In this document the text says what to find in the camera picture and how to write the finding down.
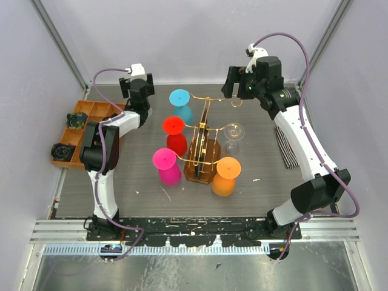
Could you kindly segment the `blue plastic wine glass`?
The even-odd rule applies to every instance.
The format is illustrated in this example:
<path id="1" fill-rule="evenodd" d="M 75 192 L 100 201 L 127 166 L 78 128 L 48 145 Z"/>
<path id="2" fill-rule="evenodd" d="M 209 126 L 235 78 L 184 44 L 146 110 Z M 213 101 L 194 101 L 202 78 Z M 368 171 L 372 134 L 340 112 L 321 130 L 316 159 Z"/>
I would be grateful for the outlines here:
<path id="1" fill-rule="evenodd" d="M 180 117 L 186 125 L 192 125 L 193 114 L 189 107 L 189 92 L 184 89 L 176 89 L 170 93 L 169 101 L 174 106 L 173 115 Z"/>

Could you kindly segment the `wooden compartment tray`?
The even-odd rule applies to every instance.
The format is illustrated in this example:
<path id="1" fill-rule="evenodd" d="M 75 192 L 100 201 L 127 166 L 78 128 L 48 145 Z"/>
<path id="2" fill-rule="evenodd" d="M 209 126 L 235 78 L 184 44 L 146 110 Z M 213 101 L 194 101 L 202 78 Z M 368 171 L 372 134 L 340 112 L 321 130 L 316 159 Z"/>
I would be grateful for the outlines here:
<path id="1" fill-rule="evenodd" d="M 70 129 L 65 125 L 60 139 L 60 143 L 76 147 L 73 156 L 70 162 L 55 161 L 52 158 L 52 163 L 57 167 L 97 172 L 102 166 L 102 146 L 98 124 L 119 115 L 124 107 L 124 103 L 111 105 L 104 101 L 79 100 L 71 113 L 86 113 L 88 116 L 86 124 L 82 130 Z"/>

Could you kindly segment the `red plastic wine glass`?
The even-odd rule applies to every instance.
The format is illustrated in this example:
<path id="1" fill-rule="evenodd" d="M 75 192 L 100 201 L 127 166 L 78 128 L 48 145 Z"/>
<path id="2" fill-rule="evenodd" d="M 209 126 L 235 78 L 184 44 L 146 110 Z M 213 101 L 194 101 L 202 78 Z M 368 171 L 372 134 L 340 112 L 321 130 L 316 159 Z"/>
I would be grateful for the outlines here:
<path id="1" fill-rule="evenodd" d="M 184 156 L 188 149 L 187 140 L 182 134 L 184 128 L 184 121 L 177 116 L 169 116 L 162 124 L 162 129 L 167 134 L 167 148 L 173 150 L 178 156 Z"/>

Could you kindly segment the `striped cloth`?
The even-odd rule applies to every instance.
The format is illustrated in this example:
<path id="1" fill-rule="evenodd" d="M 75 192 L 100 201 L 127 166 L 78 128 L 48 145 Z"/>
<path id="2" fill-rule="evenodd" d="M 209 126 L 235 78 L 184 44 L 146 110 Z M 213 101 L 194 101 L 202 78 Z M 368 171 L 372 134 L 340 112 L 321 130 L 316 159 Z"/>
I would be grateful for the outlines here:
<path id="1" fill-rule="evenodd" d="M 298 160 L 290 146 L 290 143 L 283 131 L 277 125 L 275 126 L 275 135 L 286 168 L 295 169 L 299 167 Z"/>

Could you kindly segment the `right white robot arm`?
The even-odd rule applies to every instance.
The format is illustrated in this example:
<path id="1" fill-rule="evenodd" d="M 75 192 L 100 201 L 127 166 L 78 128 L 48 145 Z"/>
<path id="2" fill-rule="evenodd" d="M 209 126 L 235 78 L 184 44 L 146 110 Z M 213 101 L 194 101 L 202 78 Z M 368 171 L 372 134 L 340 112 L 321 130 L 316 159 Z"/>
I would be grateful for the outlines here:
<path id="1" fill-rule="evenodd" d="M 238 98 L 258 99 L 260 106 L 282 130 L 299 163 L 304 182 L 290 192 L 290 198 L 282 205 L 269 210 L 266 215 L 266 232 L 278 239 L 287 227 L 303 215 L 338 202 L 344 193 L 344 185 L 351 180 L 347 169 L 340 170 L 324 155 L 318 138 L 306 135 L 310 123 L 300 115 L 301 98 L 293 87 L 285 87 L 281 75 L 281 61 L 276 56 L 258 58 L 253 70 L 231 66 L 221 91 L 231 98 L 233 87 L 239 85 Z"/>

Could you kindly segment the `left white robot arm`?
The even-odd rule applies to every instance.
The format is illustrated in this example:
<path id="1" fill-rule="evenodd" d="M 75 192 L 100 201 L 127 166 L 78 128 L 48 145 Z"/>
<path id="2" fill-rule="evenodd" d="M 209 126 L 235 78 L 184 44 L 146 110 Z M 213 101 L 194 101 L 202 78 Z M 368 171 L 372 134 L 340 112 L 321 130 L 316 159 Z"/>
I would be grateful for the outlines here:
<path id="1" fill-rule="evenodd" d="M 118 107 L 118 114 L 103 121 L 86 124 L 79 154 L 92 182 L 95 202 L 87 230 L 107 240 L 114 240 L 121 232 L 131 229 L 119 223 L 113 174 L 119 160 L 121 137 L 144 125 L 151 112 L 148 97 L 155 94 L 151 73 L 135 73 L 132 69 L 130 77 L 119 79 L 119 84 L 127 99 L 125 107 Z"/>

